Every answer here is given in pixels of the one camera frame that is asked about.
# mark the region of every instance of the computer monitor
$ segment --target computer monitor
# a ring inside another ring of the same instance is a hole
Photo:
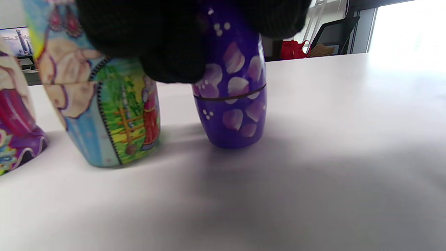
[[[0,29],[0,38],[3,38],[14,55],[18,58],[31,58],[33,47],[27,27]]]

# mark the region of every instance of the doll seam line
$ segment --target doll seam line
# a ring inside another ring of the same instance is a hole
[[[249,96],[249,95],[252,95],[252,94],[254,94],[254,93],[260,92],[260,91],[263,90],[265,87],[266,87],[266,84],[264,84],[262,87],[260,87],[259,89],[255,90],[255,91],[247,92],[247,93],[242,94],[242,95],[231,96],[231,97],[204,98],[204,97],[201,97],[201,96],[195,96],[195,95],[194,95],[194,97],[195,97],[196,99],[204,100],[204,101],[225,101],[225,100],[232,100],[232,99],[240,99],[240,98],[245,98],[245,97],[247,97],[247,96]]]

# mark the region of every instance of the purple nesting doll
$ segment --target purple nesting doll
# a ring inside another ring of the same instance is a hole
[[[209,140],[227,149],[247,147],[263,135],[266,80],[260,35],[233,0],[202,0],[198,13],[206,73],[193,85]]]

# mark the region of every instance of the matryoshka doll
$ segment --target matryoshka doll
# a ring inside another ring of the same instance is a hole
[[[0,38],[0,176],[30,161],[46,146],[19,61]]]
[[[250,146],[262,137],[266,115],[260,35],[234,0],[202,0],[199,7],[206,73],[193,91],[203,128],[218,147]]]
[[[42,84],[86,161],[121,167],[159,146],[157,86],[138,58],[91,45],[74,0],[23,0]]]

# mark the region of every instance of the red dress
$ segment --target red dress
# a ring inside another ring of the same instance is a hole
[[[17,86],[13,69],[0,68],[0,71],[6,72]],[[15,89],[3,89],[0,91],[0,121],[2,121],[14,135],[25,136],[36,127],[33,116],[29,113],[22,96]]]
[[[147,88],[142,91],[144,101],[144,127],[145,127],[145,140],[144,145],[150,145],[158,138],[160,133],[157,125],[158,111],[156,106],[156,88],[152,92],[149,92]]]

